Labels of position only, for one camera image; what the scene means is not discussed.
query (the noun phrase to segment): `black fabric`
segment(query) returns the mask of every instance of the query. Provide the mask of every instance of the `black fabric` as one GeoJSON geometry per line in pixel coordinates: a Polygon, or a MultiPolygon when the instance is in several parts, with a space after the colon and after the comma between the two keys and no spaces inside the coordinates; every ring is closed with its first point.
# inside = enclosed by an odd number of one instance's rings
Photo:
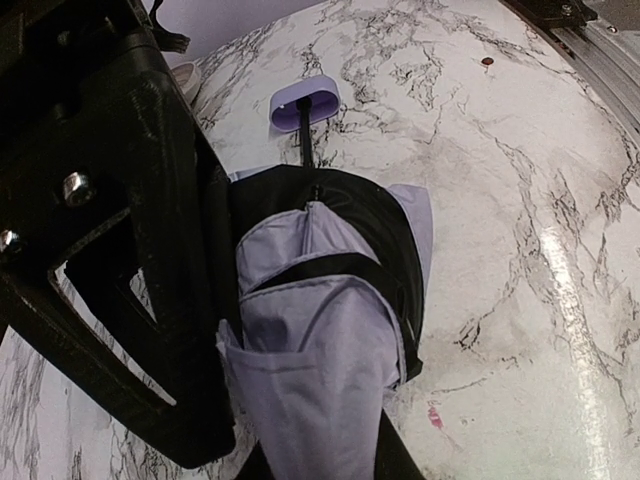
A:
{"type": "Polygon", "coordinates": [[[425,480],[400,435],[382,411],[374,480],[425,480]]]}
{"type": "MultiPolygon", "coordinates": [[[[206,142],[200,134],[196,142],[206,142]]],[[[209,287],[218,318],[231,325],[240,345],[243,345],[242,321],[238,299],[238,272],[235,262],[229,219],[230,182],[222,166],[210,161],[198,161],[198,190],[202,234],[204,236],[205,264],[209,274],[209,287]]]]}
{"type": "Polygon", "coordinates": [[[382,187],[356,175],[330,169],[281,165],[232,184],[230,211],[234,242],[266,218],[303,210],[320,201],[352,225],[381,265],[402,285],[403,325],[409,378],[421,370],[417,346],[422,331],[424,285],[418,250],[402,207],[382,187]]]}
{"type": "Polygon", "coordinates": [[[267,457],[265,457],[259,443],[256,443],[251,450],[249,458],[244,462],[235,480],[275,480],[271,468],[269,468],[267,457]]]}
{"type": "Polygon", "coordinates": [[[9,328],[9,324],[3,322],[0,318],[0,345],[2,345],[2,340],[4,340],[4,334],[7,333],[7,328],[9,328]]]}

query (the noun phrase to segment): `white marble countertop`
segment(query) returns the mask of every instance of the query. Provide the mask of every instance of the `white marble countertop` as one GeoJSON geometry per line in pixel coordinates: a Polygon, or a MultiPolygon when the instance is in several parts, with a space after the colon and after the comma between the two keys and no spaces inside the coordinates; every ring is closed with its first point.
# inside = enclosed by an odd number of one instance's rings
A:
{"type": "MultiPolygon", "coordinates": [[[[324,73],[322,164],[429,189],[425,368],[389,405],[427,479],[638,478],[638,149],[549,45],[495,0],[332,0],[201,65],[230,171],[299,161],[269,98],[324,73]]],[[[14,334],[0,349],[2,480],[226,479],[249,444],[182,471],[14,334]]]]}

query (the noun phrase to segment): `metal bolt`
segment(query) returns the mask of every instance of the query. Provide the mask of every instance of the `metal bolt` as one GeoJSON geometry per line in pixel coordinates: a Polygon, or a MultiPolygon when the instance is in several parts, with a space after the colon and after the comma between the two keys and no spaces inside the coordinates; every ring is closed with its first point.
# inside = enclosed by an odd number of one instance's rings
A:
{"type": "Polygon", "coordinates": [[[63,193],[69,207],[81,207],[95,197],[96,189],[88,175],[74,172],[64,179],[63,193]]]}
{"type": "Polygon", "coordinates": [[[24,247],[24,243],[16,232],[3,230],[0,233],[0,263],[5,263],[19,254],[24,247]]]}

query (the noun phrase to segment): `pink stain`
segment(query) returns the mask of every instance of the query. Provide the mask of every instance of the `pink stain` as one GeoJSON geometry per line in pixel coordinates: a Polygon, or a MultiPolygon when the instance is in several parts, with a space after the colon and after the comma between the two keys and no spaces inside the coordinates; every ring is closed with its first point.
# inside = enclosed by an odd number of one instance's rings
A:
{"type": "Polygon", "coordinates": [[[436,427],[438,430],[442,432],[442,434],[449,441],[449,443],[451,444],[451,446],[455,451],[457,452],[463,451],[462,447],[458,445],[458,443],[453,438],[451,438],[451,436],[447,432],[443,430],[444,422],[442,421],[442,418],[440,418],[440,414],[436,410],[436,407],[434,407],[433,405],[431,406],[431,408],[429,408],[429,421],[431,422],[431,425],[433,425],[434,427],[436,427]]]}
{"type": "Polygon", "coordinates": [[[442,430],[442,427],[444,427],[444,423],[442,422],[440,415],[438,415],[436,407],[431,407],[429,409],[429,421],[431,422],[431,425],[436,427],[438,430],[442,430]]]}

